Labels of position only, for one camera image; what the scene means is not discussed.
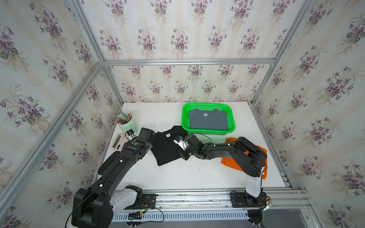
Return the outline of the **green plastic basket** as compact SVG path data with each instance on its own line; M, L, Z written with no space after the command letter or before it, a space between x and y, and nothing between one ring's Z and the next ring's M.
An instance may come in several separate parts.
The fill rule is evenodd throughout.
M191 129L188 113L194 109L199 109L202 111L213 111L214 109L218 109L220 111L224 111L227 114L227 124L228 131L217 131L217 130L202 130L202 129ZM187 103L182 107L182 118L181 118L181 126L188 133L199 133L204 135L226 135L228 133L234 132L236 128L236 124L234 121L233 111L226 104L209 104L209 103Z

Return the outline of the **mint green pen cup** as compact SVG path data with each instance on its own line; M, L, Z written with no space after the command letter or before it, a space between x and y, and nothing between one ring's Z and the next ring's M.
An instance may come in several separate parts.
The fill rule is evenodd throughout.
M138 125L134 119L131 119L128 123L118 123L117 126L121 129L122 133L127 135L127 132L132 130L135 134L138 133Z

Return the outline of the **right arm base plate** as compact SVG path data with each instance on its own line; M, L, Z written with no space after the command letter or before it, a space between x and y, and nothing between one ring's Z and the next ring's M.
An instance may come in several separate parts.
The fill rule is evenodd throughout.
M229 197L233 208L265 208L271 200L265 192L261 192L259 197L255 198L246 191L231 191Z

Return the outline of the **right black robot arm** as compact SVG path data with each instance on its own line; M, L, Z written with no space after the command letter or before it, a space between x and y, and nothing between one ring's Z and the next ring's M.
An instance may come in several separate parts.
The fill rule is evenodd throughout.
M177 136L174 143L181 148L178 153L186 161L191 156L201 160L232 158L247 174L245 193L252 198L261 195L262 176L267 169L267 153L245 137L239 137L230 143L202 143L194 134L189 134L186 137Z

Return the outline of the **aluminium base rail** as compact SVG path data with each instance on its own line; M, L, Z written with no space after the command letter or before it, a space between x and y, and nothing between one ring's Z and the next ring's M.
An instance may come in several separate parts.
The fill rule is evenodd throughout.
M156 194L156 207L163 211L233 210L230 192L244 189L196 189L196 190L143 190L144 194ZM303 190L290 188L264 188L271 198L272 209L311 209Z

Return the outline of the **black t-shirt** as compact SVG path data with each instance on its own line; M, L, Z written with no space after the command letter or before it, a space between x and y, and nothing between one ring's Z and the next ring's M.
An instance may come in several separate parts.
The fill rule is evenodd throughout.
M181 147L174 142L177 136L181 136L182 138L187 136L187 132L181 126L177 125L173 126L170 130L155 134L151 151L156 158L158 166L181 158L178 153Z

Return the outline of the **grey t-shirt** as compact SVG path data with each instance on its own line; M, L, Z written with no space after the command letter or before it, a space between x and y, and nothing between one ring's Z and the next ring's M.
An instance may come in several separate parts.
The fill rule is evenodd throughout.
M194 109L188 113L190 128L202 130L228 131L227 114L224 111L202 111Z

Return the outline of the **white desk calculator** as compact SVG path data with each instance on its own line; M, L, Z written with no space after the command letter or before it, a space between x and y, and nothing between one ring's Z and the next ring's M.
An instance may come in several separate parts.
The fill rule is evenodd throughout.
M113 140L111 140L109 149L113 151L121 151L124 144L128 142L129 139L124 134L117 134Z

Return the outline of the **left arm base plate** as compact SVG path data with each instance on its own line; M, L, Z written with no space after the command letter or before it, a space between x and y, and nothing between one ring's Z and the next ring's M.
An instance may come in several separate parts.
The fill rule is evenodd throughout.
M155 209L157 194L142 194L137 196L136 202L125 210Z

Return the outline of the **coloured pencils bunch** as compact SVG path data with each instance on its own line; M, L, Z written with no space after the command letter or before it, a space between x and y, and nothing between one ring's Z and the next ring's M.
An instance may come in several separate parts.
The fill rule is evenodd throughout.
M126 113L121 111L120 114L114 118L117 124L127 124L132 120L132 114L127 111Z

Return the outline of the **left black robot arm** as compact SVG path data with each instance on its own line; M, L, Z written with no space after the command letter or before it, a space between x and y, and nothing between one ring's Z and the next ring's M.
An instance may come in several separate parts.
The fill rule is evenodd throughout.
M114 213L135 204L138 191L136 186L126 188L125 202L112 205L114 191L133 165L152 149L155 132L142 128L139 136L126 142L121 151L115 151L100 166L100 178L87 189L80 188L74 195L73 209L67 219L77 228L108 228Z

